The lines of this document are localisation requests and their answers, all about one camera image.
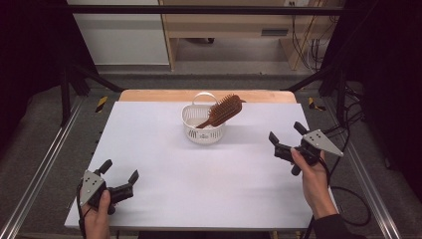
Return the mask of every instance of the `brush bristles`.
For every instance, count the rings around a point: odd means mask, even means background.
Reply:
[[[218,126],[242,110],[239,96],[229,95],[210,109],[209,118],[213,126]]]

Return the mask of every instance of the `brush handle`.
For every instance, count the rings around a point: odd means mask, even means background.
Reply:
[[[207,121],[205,121],[202,124],[198,125],[196,128],[204,128],[204,127],[208,126],[209,124],[211,124],[211,120],[210,119],[208,119]]]

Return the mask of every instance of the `wooden hairbrush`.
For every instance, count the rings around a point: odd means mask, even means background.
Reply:
[[[221,100],[219,103],[212,106],[208,113],[208,120],[198,125],[196,128],[204,128],[209,124],[218,126],[235,116],[241,110],[242,100],[240,100],[239,96],[233,94],[229,95],[223,98],[223,100]]]

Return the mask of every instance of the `white cabinet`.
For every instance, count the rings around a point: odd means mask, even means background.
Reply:
[[[89,5],[158,5],[156,0],[68,0]],[[96,65],[168,65],[161,16],[75,14]]]

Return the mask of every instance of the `white tabletop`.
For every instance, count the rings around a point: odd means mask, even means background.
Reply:
[[[181,111],[191,103],[115,103],[89,170],[107,159],[107,186],[127,183],[137,169],[134,196],[121,202],[110,226],[128,230],[283,230],[307,228],[312,212],[302,177],[274,157],[272,131],[300,144],[295,121],[308,127],[299,104],[245,103],[211,145],[190,141]],[[65,225],[79,227],[74,203]]]

